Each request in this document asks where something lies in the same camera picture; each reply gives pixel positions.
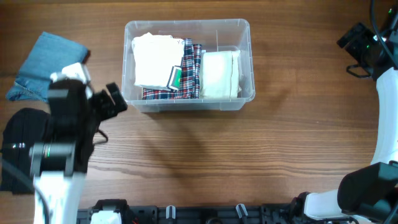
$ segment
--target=denim jeans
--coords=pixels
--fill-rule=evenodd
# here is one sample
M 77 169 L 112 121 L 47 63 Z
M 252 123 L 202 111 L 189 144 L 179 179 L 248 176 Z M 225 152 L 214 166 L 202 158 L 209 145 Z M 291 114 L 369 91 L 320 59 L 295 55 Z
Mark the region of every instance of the denim jeans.
M 73 63 L 83 62 L 87 53 L 87 48 L 81 44 L 43 32 L 19 69 L 14 86 L 6 98 L 10 101 L 47 102 L 51 73 L 60 72 Z

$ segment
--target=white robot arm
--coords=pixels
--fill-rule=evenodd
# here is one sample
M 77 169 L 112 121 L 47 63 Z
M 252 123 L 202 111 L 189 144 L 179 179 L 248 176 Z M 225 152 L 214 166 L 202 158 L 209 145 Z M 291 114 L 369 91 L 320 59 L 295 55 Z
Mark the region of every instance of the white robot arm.
M 51 119 L 43 142 L 36 142 L 29 152 L 30 175 L 41 192 L 35 193 L 34 223 L 76 223 L 88 159 L 95 144 L 108 141 L 98 129 L 100 122 L 126 110 L 127 104 L 114 83 L 106 86 L 111 96 L 104 90 L 94 93 L 87 68 L 80 63 L 51 78 Z M 94 143 L 97 132 L 106 140 Z
M 379 131 L 371 164 L 398 162 L 398 71 L 390 68 L 377 79 L 376 85 L 380 107 Z M 338 190 L 308 194 L 304 214 L 315 220 L 349 216 L 342 213 L 338 205 Z

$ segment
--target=red plaid fabric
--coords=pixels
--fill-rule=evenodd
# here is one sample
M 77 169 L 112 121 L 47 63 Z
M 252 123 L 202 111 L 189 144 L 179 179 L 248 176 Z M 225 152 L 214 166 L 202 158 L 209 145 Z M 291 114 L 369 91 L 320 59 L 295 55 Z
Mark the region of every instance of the red plaid fabric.
M 152 90 L 144 88 L 143 100 L 193 99 L 199 98 L 201 44 L 192 44 L 192 39 L 184 39 L 184 57 L 178 91 Z

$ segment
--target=clear plastic bin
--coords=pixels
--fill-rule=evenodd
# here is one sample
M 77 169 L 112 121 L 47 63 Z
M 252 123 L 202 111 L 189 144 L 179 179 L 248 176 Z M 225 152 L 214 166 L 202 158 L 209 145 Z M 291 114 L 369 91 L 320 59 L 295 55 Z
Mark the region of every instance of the clear plastic bin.
M 202 44 L 206 52 L 240 50 L 239 86 L 236 99 L 176 99 L 142 100 L 142 88 L 134 86 L 135 61 L 131 41 L 135 37 L 151 34 L 172 35 L 191 38 L 194 44 Z M 244 19 L 220 19 L 199 21 L 131 21 L 124 33 L 124 57 L 122 94 L 127 104 L 134 105 L 141 112 L 165 110 L 239 110 L 254 99 L 253 62 L 251 54 L 250 26 Z

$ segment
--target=wooden table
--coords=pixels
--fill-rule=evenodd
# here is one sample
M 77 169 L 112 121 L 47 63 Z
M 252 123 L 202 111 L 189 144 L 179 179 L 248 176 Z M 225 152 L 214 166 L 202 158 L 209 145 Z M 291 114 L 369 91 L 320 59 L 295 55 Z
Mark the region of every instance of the wooden table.
M 381 23 L 392 1 L 377 1 Z M 251 26 L 256 97 L 239 111 L 142 114 L 130 106 L 101 128 L 109 143 L 88 164 L 80 208 L 99 199 L 130 205 L 259 205 L 323 192 L 369 165 L 377 139 L 372 80 L 345 73 L 355 61 L 336 41 L 359 21 L 362 0 L 198 1 L 0 5 L 1 96 L 43 31 L 91 50 L 99 90 L 121 86 L 124 26 L 134 20 L 244 18 Z M 36 101 L 0 100 L 0 130 Z M 0 193 L 0 223 L 32 223 L 30 195 Z

